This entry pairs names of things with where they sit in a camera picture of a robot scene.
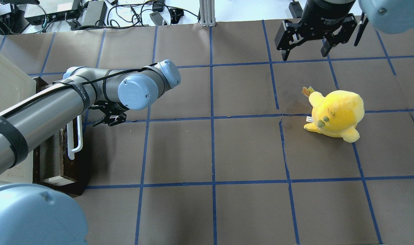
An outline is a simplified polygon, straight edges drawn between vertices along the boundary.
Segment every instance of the plush toy fin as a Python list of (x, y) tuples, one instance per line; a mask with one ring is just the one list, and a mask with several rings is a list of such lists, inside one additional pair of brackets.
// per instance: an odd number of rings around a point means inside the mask
[(310, 86), (308, 88), (302, 87), (302, 94), (307, 96), (307, 98), (310, 96), (311, 93), (313, 93), (315, 90)]
[(350, 127), (349, 129), (345, 130), (340, 136), (344, 139), (344, 141), (348, 143), (354, 143), (360, 138), (360, 134), (355, 129), (355, 127)]
[(304, 129), (307, 130), (307, 131), (310, 131), (310, 132), (318, 132), (317, 127), (314, 123), (305, 124)]
[(317, 107), (322, 101), (325, 99), (325, 97), (319, 93), (319, 92), (313, 92), (310, 94), (308, 101), (310, 101), (310, 104), (313, 107)]

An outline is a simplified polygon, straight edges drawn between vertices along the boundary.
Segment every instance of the stuffed animal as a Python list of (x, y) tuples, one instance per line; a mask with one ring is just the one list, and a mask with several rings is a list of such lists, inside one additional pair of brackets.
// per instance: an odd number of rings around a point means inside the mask
[(341, 137), (349, 143), (360, 138), (355, 127), (364, 117), (364, 104), (358, 94), (336, 90), (324, 97), (311, 87), (303, 88), (302, 93), (308, 96), (313, 106), (313, 122), (304, 125), (304, 129), (330, 137)]

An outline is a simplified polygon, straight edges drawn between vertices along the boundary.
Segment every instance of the grid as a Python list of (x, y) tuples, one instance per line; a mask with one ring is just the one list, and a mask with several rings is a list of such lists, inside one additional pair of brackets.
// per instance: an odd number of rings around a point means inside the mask
[[(143, 199), (143, 190), (144, 188), (150, 188), (150, 187), (165, 187), (165, 186), (211, 186), (212, 188), (212, 207), (213, 207), (213, 220), (212, 220), (212, 226), (213, 226), (213, 243), (215, 245), (218, 244), (218, 226), (217, 226), (217, 211), (216, 211), (216, 186), (217, 185), (237, 185), (237, 184), (269, 184), (269, 183), (283, 183), (288, 185), (288, 193), (289, 193), (289, 199), (290, 199), (290, 205), (291, 205), (291, 214), (292, 214), (292, 221), (293, 221), (293, 229), (294, 229), (294, 235), (296, 244), (300, 244), (299, 239), (299, 224), (297, 223), (296, 218), (296, 210), (295, 210), (295, 203), (294, 203), (294, 197), (293, 197), (293, 191), (292, 191), (292, 183), (316, 183), (316, 182), (342, 182), (342, 181), (361, 181), (363, 184), (363, 188), (366, 194), (367, 203), (369, 206), (369, 211), (372, 216), (372, 222), (375, 227), (375, 233), (378, 239), (378, 242), (380, 244), (383, 244), (383, 238), (381, 237), (381, 234), (379, 232), (378, 228), (378, 220), (375, 217), (375, 212), (373, 210), (372, 206), (372, 198), (369, 194), (368, 188), (367, 188), (367, 181), (373, 181), (373, 180), (402, 180), (402, 179), (414, 179), (414, 175), (399, 175), (399, 176), (378, 176), (378, 177), (369, 177), (365, 176), (363, 169), (361, 167), (361, 161), (360, 161), (360, 155), (357, 150), (357, 147), (355, 143), (352, 143), (351, 146), (353, 148), (353, 152), (355, 154), (357, 167), (360, 173), (360, 177), (345, 177), (345, 178), (313, 178), (313, 179), (293, 179), (290, 176), (290, 172), (287, 165), (287, 157), (286, 157), (286, 150), (285, 145), (287, 144), (287, 141), (285, 140), (284, 134), (283, 134), (283, 117), (303, 117), (308, 116), (310, 114), (287, 114), (287, 113), (277, 113), (277, 114), (265, 114), (265, 115), (238, 115), (238, 116), (215, 116), (214, 114), (214, 99), (213, 99), (213, 86), (214, 86), (214, 79), (213, 79), (213, 72), (214, 67), (221, 67), (221, 66), (243, 66), (243, 65), (269, 65), (270, 73), (271, 73), (271, 81), (272, 81), (272, 88), (274, 92), (274, 99), (275, 99), (275, 106), (279, 110), (280, 106), (278, 104), (278, 96), (276, 91), (276, 85), (275, 85), (275, 79), (274, 79), (274, 70), (273, 70), (273, 64), (280, 64), (280, 63), (301, 63), (301, 62), (328, 62), (330, 66), (330, 70), (332, 73), (333, 81), (335, 83), (335, 87), (337, 89), (340, 89), (339, 84), (336, 79), (336, 74), (332, 65), (333, 61), (355, 61), (355, 60), (377, 60), (386, 59), (388, 61), (388, 65), (390, 66), (390, 69), (393, 73), (393, 75), (396, 76), (396, 71), (394, 69), (394, 66), (392, 65), (391, 60), (392, 59), (414, 59), (414, 55), (405, 55), (405, 56), (389, 56), (386, 48), (384, 46), (383, 40), (380, 37), (380, 34), (376, 31), (376, 34), (378, 36), (378, 39), (380, 41), (381, 47), (383, 48), (385, 56), (381, 57), (363, 57), (363, 58), (342, 58), (342, 59), (332, 59), (330, 56), (327, 57), (327, 59), (313, 59), (313, 60), (291, 60), (291, 61), (273, 61), (271, 57), (271, 50), (269, 48), (269, 40), (268, 40), (268, 34), (266, 32), (266, 25), (265, 21), (262, 20), (262, 27), (263, 27), (263, 33), (264, 38), (266, 41), (266, 51), (268, 54), (268, 61), (266, 62), (247, 62), (247, 63), (228, 63), (228, 64), (215, 64), (214, 58), (213, 58), (213, 31), (212, 27), (209, 28), (209, 45), (210, 45), (210, 63), (205, 65), (185, 65), (185, 66), (179, 66), (178, 68), (199, 68), (199, 67), (209, 67), (210, 69), (210, 117), (189, 117), (189, 118), (160, 118), (160, 119), (151, 119), (151, 107), (148, 107), (147, 112), (147, 118), (145, 120), (136, 120), (136, 121), (126, 121), (126, 124), (130, 123), (145, 123), (146, 124), (146, 133), (145, 133), (145, 141), (144, 141), (144, 150), (143, 150), (143, 161), (142, 161), (142, 173), (141, 173), (141, 180), (140, 184), (120, 184), (120, 185), (95, 185), (95, 186), (89, 186), (88, 189), (113, 189), (113, 188), (138, 188), (139, 189), (139, 203), (138, 203), (138, 211), (137, 211), (137, 222), (136, 222), (136, 232), (135, 232), (135, 244), (139, 244), (139, 233), (140, 233), (140, 220), (142, 216), (142, 199)], [(155, 28), (155, 34), (154, 34), (154, 49), (153, 49), (153, 55), (152, 55), (152, 63), (155, 62), (156, 57), (156, 44), (157, 44), (157, 31), (158, 28)], [(103, 44), (104, 39), (106, 36), (106, 30), (102, 32), (102, 38), (101, 38), (101, 44), (99, 48), (98, 53), (98, 59), (96, 61), (96, 66), (99, 67), (100, 63), (100, 57), (101, 52), (103, 50)], [(46, 75), (61, 75), (64, 72), (52, 72), (52, 73), (44, 73), (45, 65), (47, 64), (48, 57), (50, 55), (51, 48), (53, 46), (54, 39), (56, 37), (56, 33), (52, 35), (52, 39), (45, 57), (45, 61), (42, 65), (42, 69), (40, 73), (35, 74), (29, 74), (30, 76), (46, 76)], [(1, 45), (0, 45), (0, 51), (3, 48), (4, 42), (6, 40), (6, 36), (4, 36)], [(401, 110), (367, 110), (366, 114), (372, 114), (372, 113), (411, 113), (414, 112), (414, 109), (401, 109)], [(89, 112), (86, 113), (85, 117), (85, 123), (83, 125), (83, 131), (87, 129), (88, 125), (91, 125), (92, 123), (87, 121)], [(216, 170), (215, 170), (215, 132), (214, 132), (214, 123), (215, 119), (229, 119), (229, 118), (263, 118), (263, 117), (277, 117), (279, 118), (280, 122), (278, 123), (278, 135), (281, 139), (282, 144), (282, 150), (283, 150), (283, 158), (284, 158), (284, 167), (286, 172), (286, 179), (278, 179), (278, 180), (236, 180), (236, 181), (216, 181)], [(190, 121), (190, 120), (210, 120), (211, 122), (211, 169), (212, 169), (212, 179), (211, 181), (207, 182), (183, 182), (183, 183), (144, 183), (145, 179), (145, 168), (146, 168), (146, 157), (147, 157), (147, 147), (148, 147), (148, 132), (149, 132), (149, 123), (150, 122), (156, 122), (156, 121)]]

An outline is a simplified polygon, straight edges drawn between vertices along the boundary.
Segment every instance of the plush toy eye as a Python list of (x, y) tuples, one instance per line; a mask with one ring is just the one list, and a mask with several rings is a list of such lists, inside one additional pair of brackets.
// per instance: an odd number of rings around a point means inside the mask
[(322, 120), (317, 121), (317, 127), (322, 128), (325, 127), (325, 123)]

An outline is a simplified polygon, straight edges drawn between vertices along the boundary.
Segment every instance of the white handle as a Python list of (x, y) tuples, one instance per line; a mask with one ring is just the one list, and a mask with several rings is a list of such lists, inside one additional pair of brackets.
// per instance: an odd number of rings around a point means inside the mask
[(81, 151), (83, 148), (83, 131), (81, 130), (81, 115), (77, 116), (77, 141), (78, 145), (74, 148), (74, 129), (72, 125), (72, 121), (70, 121), (67, 125), (67, 153), (68, 158), (74, 160), (75, 155), (74, 153)]

